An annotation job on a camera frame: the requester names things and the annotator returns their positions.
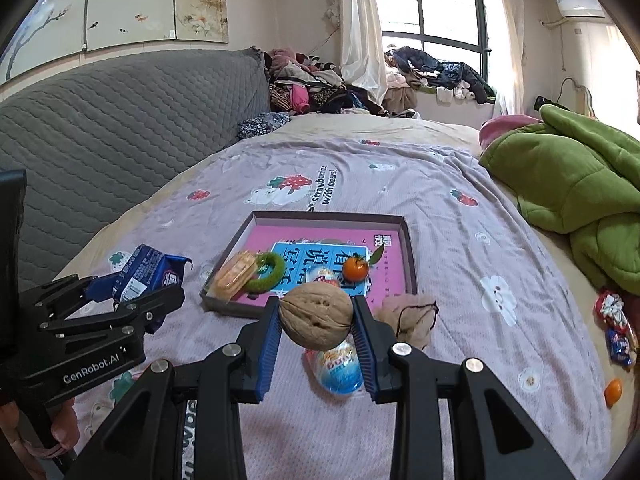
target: candy wrapper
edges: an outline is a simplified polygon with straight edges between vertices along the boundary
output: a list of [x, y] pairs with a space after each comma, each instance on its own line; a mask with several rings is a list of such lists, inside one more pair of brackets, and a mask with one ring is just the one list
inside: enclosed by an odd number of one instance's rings
[[607, 328], [606, 336], [611, 361], [627, 370], [631, 369], [636, 364], [636, 352], [629, 346], [626, 337], [612, 328]]
[[332, 394], [350, 395], [362, 386], [360, 362], [351, 336], [326, 352], [305, 350], [305, 357], [318, 383]]
[[619, 294], [604, 289], [596, 300], [593, 309], [600, 320], [612, 327], [619, 334], [626, 336], [629, 323], [626, 320], [625, 313], [622, 311], [624, 306], [625, 303]]

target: gray quilted sofa cover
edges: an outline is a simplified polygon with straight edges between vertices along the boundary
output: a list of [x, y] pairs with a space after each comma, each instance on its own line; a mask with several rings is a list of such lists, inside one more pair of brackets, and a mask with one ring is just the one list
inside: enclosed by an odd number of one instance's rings
[[98, 61], [0, 102], [0, 170], [27, 169], [20, 288], [53, 279], [102, 227], [268, 110], [255, 49]]

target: blue snack package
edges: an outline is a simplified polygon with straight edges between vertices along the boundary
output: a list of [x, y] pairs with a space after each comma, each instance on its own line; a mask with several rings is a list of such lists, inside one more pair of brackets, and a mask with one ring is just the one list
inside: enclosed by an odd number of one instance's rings
[[306, 360], [318, 383], [339, 396], [357, 391], [363, 383], [358, 353], [349, 336], [326, 352], [305, 350]]
[[163, 286], [182, 283], [184, 266], [191, 260], [139, 245], [113, 283], [112, 297], [119, 303], [133, 300]]
[[[181, 284], [184, 266], [189, 258], [164, 254], [148, 245], [139, 245], [117, 274], [95, 278], [84, 292], [87, 300], [100, 303], [113, 298], [117, 303], [125, 303], [164, 286]], [[164, 316], [146, 326], [153, 334], [162, 326]]]
[[611, 361], [625, 368], [631, 368], [634, 364], [630, 355], [629, 341], [625, 336], [612, 328], [607, 328], [607, 348]]

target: pink pillow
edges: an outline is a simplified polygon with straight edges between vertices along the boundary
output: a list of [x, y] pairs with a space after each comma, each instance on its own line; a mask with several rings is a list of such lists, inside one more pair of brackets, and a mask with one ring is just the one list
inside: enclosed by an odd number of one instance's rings
[[529, 117], [528, 115], [503, 115], [485, 122], [480, 128], [480, 147], [482, 151], [487, 149], [489, 144], [506, 132], [516, 130], [530, 124], [541, 123], [542, 121]]

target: small orange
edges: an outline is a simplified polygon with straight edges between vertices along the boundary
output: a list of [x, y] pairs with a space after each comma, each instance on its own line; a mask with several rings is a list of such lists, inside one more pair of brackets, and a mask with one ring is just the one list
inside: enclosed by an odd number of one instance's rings
[[342, 264], [342, 275], [344, 276], [344, 279], [349, 282], [361, 282], [367, 277], [368, 273], [369, 264], [366, 260], [357, 256], [347, 258]]
[[610, 408], [622, 397], [622, 381], [613, 379], [604, 389], [604, 399], [607, 401], [607, 407]]

